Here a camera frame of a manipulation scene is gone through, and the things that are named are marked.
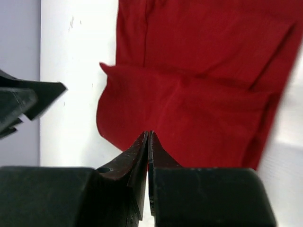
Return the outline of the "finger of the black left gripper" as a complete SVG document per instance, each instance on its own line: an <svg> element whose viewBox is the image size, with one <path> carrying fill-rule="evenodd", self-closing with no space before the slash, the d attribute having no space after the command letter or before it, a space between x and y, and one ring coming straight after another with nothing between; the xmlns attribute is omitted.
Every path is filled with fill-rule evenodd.
<svg viewBox="0 0 303 227"><path fill-rule="evenodd" d="M40 115L42 115L50 105L67 90L66 86L61 82L23 80L15 78L4 71L0 72L0 87L28 88L35 92L37 96L36 104L23 113L31 121L40 117ZM9 136L17 131L16 125L23 122L20 119L20 116L6 129L0 129L1 138Z"/></svg>
<svg viewBox="0 0 303 227"><path fill-rule="evenodd" d="M6 129L37 102L35 92L28 88L0 88L0 128Z"/></svg>

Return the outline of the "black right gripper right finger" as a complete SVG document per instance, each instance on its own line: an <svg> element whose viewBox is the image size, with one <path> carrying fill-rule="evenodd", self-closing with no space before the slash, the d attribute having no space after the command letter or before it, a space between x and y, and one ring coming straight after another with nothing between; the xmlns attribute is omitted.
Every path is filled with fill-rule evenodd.
<svg viewBox="0 0 303 227"><path fill-rule="evenodd" d="M157 227L275 227L265 187L250 168L182 167L148 135L151 214Z"/></svg>

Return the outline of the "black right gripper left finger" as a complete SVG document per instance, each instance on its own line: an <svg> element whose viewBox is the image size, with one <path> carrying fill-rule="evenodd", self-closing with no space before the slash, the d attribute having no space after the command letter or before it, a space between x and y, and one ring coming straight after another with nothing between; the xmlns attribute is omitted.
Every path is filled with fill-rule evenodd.
<svg viewBox="0 0 303 227"><path fill-rule="evenodd" d="M105 165L3 166L3 227L136 227L143 218L148 132Z"/></svg>

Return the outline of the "dark red t shirt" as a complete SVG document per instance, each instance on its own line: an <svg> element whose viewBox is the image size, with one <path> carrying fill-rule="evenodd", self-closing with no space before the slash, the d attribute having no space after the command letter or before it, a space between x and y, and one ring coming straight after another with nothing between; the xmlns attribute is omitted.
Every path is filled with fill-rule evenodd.
<svg viewBox="0 0 303 227"><path fill-rule="evenodd" d="M121 0L98 131L121 150L155 131L184 167L256 169L302 35L300 0Z"/></svg>

